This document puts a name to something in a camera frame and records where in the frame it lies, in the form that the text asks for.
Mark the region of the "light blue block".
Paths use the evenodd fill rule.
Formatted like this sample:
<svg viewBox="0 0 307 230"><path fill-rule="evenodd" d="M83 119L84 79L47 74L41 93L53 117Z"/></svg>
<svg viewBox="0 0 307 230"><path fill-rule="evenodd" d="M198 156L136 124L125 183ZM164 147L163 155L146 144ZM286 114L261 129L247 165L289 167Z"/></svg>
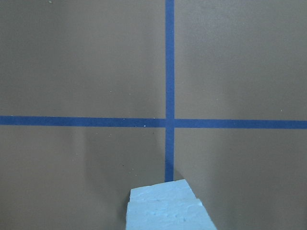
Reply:
<svg viewBox="0 0 307 230"><path fill-rule="evenodd" d="M166 201L177 199L196 199L185 179L133 188L129 202Z"/></svg>
<svg viewBox="0 0 307 230"><path fill-rule="evenodd" d="M127 230L215 230L199 199L129 202Z"/></svg>

